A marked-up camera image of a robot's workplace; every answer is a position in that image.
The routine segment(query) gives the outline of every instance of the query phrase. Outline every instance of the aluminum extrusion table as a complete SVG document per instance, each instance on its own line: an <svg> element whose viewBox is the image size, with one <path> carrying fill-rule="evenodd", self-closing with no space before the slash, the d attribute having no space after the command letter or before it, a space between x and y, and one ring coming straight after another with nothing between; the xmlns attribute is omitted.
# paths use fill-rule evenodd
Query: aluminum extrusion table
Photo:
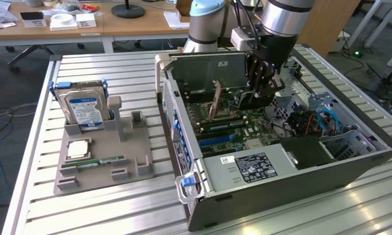
<svg viewBox="0 0 392 235"><path fill-rule="evenodd" d="M392 116L313 50L296 50L392 136ZM206 230L186 231L154 99L154 55L162 52L168 51L68 55L49 62L2 234L392 234L392 159L344 188ZM121 115L141 110L148 117L156 176L54 196L64 115L46 84L101 78L110 95L121 96ZM316 92L324 91L313 77L302 79Z"/></svg>

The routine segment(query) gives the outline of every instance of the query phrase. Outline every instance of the office chair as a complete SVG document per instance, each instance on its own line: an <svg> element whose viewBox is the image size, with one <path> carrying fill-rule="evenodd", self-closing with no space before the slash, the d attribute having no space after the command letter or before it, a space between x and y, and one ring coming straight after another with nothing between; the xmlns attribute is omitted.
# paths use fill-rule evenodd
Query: office chair
<svg viewBox="0 0 392 235"><path fill-rule="evenodd" d="M84 49L84 44L82 43L77 43L77 47L82 50ZM44 50L49 55L53 55L53 52L49 50L49 48L46 47L46 45L32 45L29 46L24 52L21 52L13 59L10 62L8 62L6 64L9 65L9 70L13 73L18 73L20 72L20 68L17 66L13 66L20 60L22 60L33 51L36 51L37 49ZM14 51L14 47L5 47L5 50L8 52L13 52Z"/></svg>

